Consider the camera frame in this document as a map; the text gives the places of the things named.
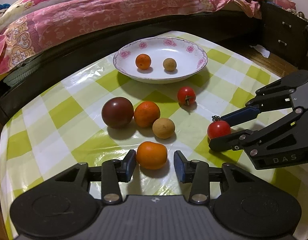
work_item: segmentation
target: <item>dark wooden cabinet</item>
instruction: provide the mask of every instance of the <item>dark wooden cabinet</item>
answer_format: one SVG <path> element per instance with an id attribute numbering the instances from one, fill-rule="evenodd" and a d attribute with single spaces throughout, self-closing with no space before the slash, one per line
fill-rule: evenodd
<path id="1" fill-rule="evenodd" d="M 308 52 L 308 22 L 269 3 L 262 4 L 262 45 L 299 67 Z"/>

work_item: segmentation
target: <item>table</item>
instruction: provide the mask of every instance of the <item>table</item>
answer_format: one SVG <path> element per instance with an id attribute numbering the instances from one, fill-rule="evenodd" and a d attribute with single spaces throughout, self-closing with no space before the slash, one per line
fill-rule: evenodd
<path id="1" fill-rule="evenodd" d="M 153 85 L 140 83 L 119 73 L 113 66 L 114 54 L 86 66 L 36 97 L 4 126 L 0 142 L 0 198 L 9 238 L 17 235 L 9 218 L 9 207 L 21 193 L 78 162 L 101 165 L 122 159 L 143 141 L 158 141 L 168 149 L 168 165 L 159 171 L 138 166 L 130 183 L 121 183 L 123 196 L 188 195 L 190 185 L 179 185 L 173 166 L 173 153 L 181 150 L 187 159 L 221 167 L 237 163 L 260 178 L 292 194 L 302 206 L 298 239 L 308 238 L 308 164 L 290 168 L 256 171 L 243 151 L 223 154 L 209 149 L 206 129 L 213 115 L 235 111 L 255 96 L 255 91 L 278 76 L 250 60 L 215 43 L 182 32 L 161 36 L 179 37 L 199 44 L 208 55 L 204 70 L 185 81 Z M 177 103 L 177 91 L 192 87 L 197 107 L 187 112 Z M 126 97 L 136 107 L 142 101 L 158 104 L 161 117 L 170 118 L 176 136 L 155 139 L 152 130 L 141 129 L 132 121 L 126 129 L 108 128 L 101 109 L 113 97 Z M 238 129 L 259 130 L 286 115 L 288 110 L 262 113 Z M 91 184 L 90 193 L 100 198 L 101 183 Z M 211 183 L 211 197 L 220 194 L 218 183 Z"/>

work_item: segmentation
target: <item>plate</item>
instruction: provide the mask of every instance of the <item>plate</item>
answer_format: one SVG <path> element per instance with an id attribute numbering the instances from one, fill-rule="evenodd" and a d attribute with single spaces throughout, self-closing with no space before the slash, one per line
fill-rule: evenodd
<path id="1" fill-rule="evenodd" d="M 150 56 L 149 69 L 140 70 L 135 59 L 140 54 Z M 166 71 L 163 61 L 173 58 L 176 70 Z M 178 82 L 201 71 L 207 63 L 205 51 L 197 44 L 173 37 L 152 37 L 134 41 L 117 51 L 113 58 L 115 68 L 122 74 L 140 82 L 168 84 Z"/>

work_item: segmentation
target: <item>cherry tomato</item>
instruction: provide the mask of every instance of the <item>cherry tomato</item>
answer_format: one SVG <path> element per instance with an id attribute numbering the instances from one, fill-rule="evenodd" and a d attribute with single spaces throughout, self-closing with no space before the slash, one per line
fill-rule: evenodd
<path id="1" fill-rule="evenodd" d="M 182 87 L 177 93 L 177 100 L 180 104 L 189 106 L 195 102 L 196 94 L 192 88 Z"/>
<path id="2" fill-rule="evenodd" d="M 229 135 L 231 133 L 231 127 L 226 121 L 212 122 L 207 128 L 207 136 L 211 139 Z"/>

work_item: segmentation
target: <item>drawer handle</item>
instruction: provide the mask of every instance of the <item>drawer handle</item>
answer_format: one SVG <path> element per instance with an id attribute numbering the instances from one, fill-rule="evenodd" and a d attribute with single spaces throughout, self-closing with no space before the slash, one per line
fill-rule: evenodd
<path id="1" fill-rule="evenodd" d="M 289 25 L 286 22 L 282 22 L 282 24 L 288 26 L 289 28 L 292 28 L 292 25 Z"/>
<path id="2" fill-rule="evenodd" d="M 283 43 L 284 46 L 287 46 L 287 44 L 286 44 L 284 41 L 279 40 L 278 42 L 279 42 L 279 43 Z"/>

